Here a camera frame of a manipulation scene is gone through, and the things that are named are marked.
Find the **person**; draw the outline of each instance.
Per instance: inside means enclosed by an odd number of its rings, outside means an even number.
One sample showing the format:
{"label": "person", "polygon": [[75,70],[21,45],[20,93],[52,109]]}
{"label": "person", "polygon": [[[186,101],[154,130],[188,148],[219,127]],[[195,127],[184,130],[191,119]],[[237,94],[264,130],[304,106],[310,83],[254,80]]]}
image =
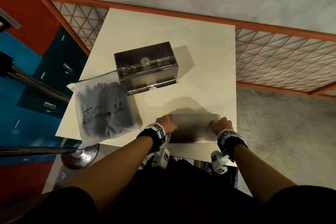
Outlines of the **person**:
{"label": "person", "polygon": [[[156,119],[156,124],[166,134],[177,128],[168,116]],[[211,121],[210,126],[216,135],[233,131],[226,117]],[[22,222],[274,222],[295,216],[321,219],[333,213],[327,209],[335,205],[335,190],[298,186],[244,143],[233,146],[231,157],[253,197],[224,186],[216,176],[186,160],[170,159],[165,170],[146,165],[138,171],[147,154],[158,146],[157,138],[148,134],[140,133],[134,141],[76,173],[63,188],[25,214]]]}

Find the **white table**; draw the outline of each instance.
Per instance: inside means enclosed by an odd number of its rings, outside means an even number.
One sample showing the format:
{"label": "white table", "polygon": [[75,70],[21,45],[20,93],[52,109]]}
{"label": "white table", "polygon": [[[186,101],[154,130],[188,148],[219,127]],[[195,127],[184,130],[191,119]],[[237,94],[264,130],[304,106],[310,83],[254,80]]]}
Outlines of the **white table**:
{"label": "white table", "polygon": [[[110,9],[80,80],[116,70],[114,53],[169,41],[179,64],[178,83],[130,96],[144,126],[168,113],[211,112],[236,129],[235,27],[162,15]],[[124,146],[139,130],[102,143]],[[81,139],[74,97],[56,136]],[[168,144],[173,156],[211,162],[216,143]]]}

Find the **frosted plastic zip bag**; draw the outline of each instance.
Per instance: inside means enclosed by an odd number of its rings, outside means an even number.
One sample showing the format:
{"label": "frosted plastic zip bag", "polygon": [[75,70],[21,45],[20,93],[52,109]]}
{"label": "frosted plastic zip bag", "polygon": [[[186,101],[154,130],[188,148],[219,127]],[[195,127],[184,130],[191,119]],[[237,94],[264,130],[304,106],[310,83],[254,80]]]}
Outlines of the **frosted plastic zip bag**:
{"label": "frosted plastic zip bag", "polygon": [[71,83],[82,138],[79,149],[137,129],[127,92],[117,71]]}

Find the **round metal base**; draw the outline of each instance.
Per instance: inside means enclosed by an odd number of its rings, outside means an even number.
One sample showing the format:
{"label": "round metal base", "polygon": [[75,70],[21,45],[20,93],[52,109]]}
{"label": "round metal base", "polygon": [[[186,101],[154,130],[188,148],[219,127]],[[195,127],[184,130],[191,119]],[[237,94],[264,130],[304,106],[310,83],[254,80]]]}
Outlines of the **round metal base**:
{"label": "round metal base", "polygon": [[69,169],[81,169],[90,165],[97,157],[99,144],[85,147],[75,153],[61,154],[63,164]]}

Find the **forearm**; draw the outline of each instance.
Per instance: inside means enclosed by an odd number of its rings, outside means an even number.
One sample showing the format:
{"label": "forearm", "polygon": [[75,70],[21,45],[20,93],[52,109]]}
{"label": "forearm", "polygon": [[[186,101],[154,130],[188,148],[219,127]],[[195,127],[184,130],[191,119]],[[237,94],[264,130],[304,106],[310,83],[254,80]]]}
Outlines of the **forearm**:
{"label": "forearm", "polygon": [[253,197],[263,202],[284,188],[296,186],[241,144],[233,148],[233,158]]}
{"label": "forearm", "polygon": [[142,136],[78,172],[65,187],[85,190],[98,212],[105,210],[130,183],[153,145],[151,137]]}

